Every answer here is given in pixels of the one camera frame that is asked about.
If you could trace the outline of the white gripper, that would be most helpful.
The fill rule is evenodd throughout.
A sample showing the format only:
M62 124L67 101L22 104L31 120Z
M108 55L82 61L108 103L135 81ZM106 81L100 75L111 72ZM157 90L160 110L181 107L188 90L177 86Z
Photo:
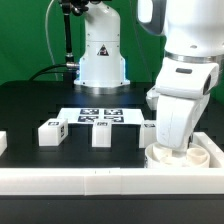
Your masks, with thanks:
M156 138L160 145L186 151L189 138L217 84L217 63L186 63L166 57L156 79Z

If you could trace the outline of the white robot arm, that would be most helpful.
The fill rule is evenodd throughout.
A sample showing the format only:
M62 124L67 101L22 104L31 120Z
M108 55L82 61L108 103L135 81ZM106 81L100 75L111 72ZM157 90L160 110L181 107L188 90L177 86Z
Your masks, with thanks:
M162 68L152 91L157 142L185 150L224 64L224 0L138 0L137 18L166 37ZM85 53L77 85L95 91L127 85L120 55L120 17L100 1L87 4Z

